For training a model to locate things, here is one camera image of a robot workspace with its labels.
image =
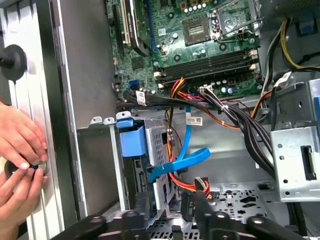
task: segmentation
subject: black ram slot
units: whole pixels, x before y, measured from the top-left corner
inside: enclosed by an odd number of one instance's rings
[[[190,73],[190,74],[184,74],[181,76],[173,76],[173,77],[167,77],[164,81],[159,80],[159,83],[165,83],[168,86],[173,85],[177,79],[183,77],[186,80],[205,80],[206,78],[214,78],[214,77],[221,77],[226,75],[232,75],[235,73],[245,73],[250,70],[250,66],[234,66],[234,67],[225,67],[224,69],[215,70],[215,71],[207,71],[207,72],[198,72],[198,73]]]
[[[219,68],[219,67],[225,67],[227,66],[233,66],[235,64],[238,64],[239,62],[242,62],[244,65],[247,64],[247,61],[244,60],[244,58],[242,56],[237,57],[237,58],[232,58],[232,59],[228,59],[228,60],[221,60],[219,62],[216,61],[212,61],[212,60],[208,60],[207,62],[202,62],[202,63],[196,63],[193,65],[188,66],[187,68],[176,68],[174,71],[170,70],[168,71],[167,69],[165,69],[165,73],[166,75],[174,75],[176,73],[180,73],[181,71],[185,71],[187,69],[187,72],[193,72],[193,71],[197,71],[199,69],[205,69],[205,68],[210,68],[210,69],[214,69],[214,68]]]
[[[117,5],[112,5],[112,14],[113,14],[113,21],[114,21],[115,36],[116,36],[116,45],[118,47],[118,51],[120,55],[123,57],[125,55],[125,49],[124,49],[123,39],[121,35],[121,25],[120,25],[120,20],[118,16]]]
[[[173,84],[177,79],[184,77],[186,80],[207,80],[212,77],[222,77],[236,73],[250,71],[256,59],[248,56],[248,51],[237,51],[206,59],[165,67],[164,77],[157,80],[167,86]]]
[[[212,57],[205,58],[205,59],[199,59],[196,61],[191,61],[191,62],[186,62],[186,63],[174,65],[174,66],[165,67],[165,71],[170,72],[170,71],[173,71],[174,69],[187,69],[190,66],[194,66],[195,64],[199,65],[201,63],[207,63],[208,61],[212,61],[214,63],[218,63],[220,61],[227,61],[228,62],[229,59],[232,59],[233,57],[241,57],[243,59],[243,57],[246,56],[246,54],[247,54],[246,52],[237,51],[237,52],[233,52],[233,53],[223,54],[220,56],[212,56]]]

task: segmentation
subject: ram slot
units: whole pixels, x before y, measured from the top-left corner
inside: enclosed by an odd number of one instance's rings
[[[187,62],[163,70],[164,77],[157,80],[171,86],[177,79],[205,80],[212,77],[233,75],[251,71],[251,66],[257,60],[248,56],[247,51],[238,51],[220,56]]]

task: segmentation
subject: finger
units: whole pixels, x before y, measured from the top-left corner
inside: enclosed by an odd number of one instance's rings
[[[38,199],[44,181],[44,170],[42,168],[38,168],[35,171],[33,182],[29,190],[28,200]]]
[[[7,181],[6,172],[3,170],[0,174],[0,188]]]
[[[0,187],[0,206],[4,205],[8,201],[8,199],[11,197],[11,193],[14,191],[19,181],[23,179],[25,174],[26,170],[17,169],[14,174],[12,174],[12,176]]]
[[[45,148],[43,147],[39,138],[36,136],[36,134],[34,134],[33,131],[27,128],[26,125],[20,125],[18,127],[18,132],[27,141],[27,143],[31,146],[31,148],[35,151],[39,159],[41,159],[42,161],[48,160],[48,154]]]
[[[42,144],[42,147],[44,149],[47,149],[48,148],[47,141],[43,132],[40,130],[40,128],[28,117],[24,119],[24,124],[28,129],[30,129],[37,136],[37,138]]]
[[[3,138],[0,138],[0,154],[2,157],[12,162],[17,168],[28,169],[30,166],[11,144]]]
[[[4,209],[4,211],[13,214],[27,200],[34,172],[35,170],[32,168],[29,168],[26,171],[26,174],[20,181],[19,185],[16,187],[12,197],[2,206],[2,209]]]
[[[27,143],[27,141],[17,131],[10,131],[5,135],[6,140],[14,149],[22,154],[29,163],[33,165],[39,164],[39,157]]]

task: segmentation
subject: capacitor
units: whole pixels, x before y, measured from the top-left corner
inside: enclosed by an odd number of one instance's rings
[[[172,37],[173,37],[174,39],[177,39],[178,36],[179,36],[179,35],[178,35],[178,33],[176,33],[176,32],[175,32],[174,34],[172,34]]]

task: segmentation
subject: cable tie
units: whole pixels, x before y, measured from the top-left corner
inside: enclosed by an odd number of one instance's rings
[[[221,111],[223,111],[223,110],[228,110],[229,109],[229,106],[228,105],[222,105],[222,107],[221,107]]]

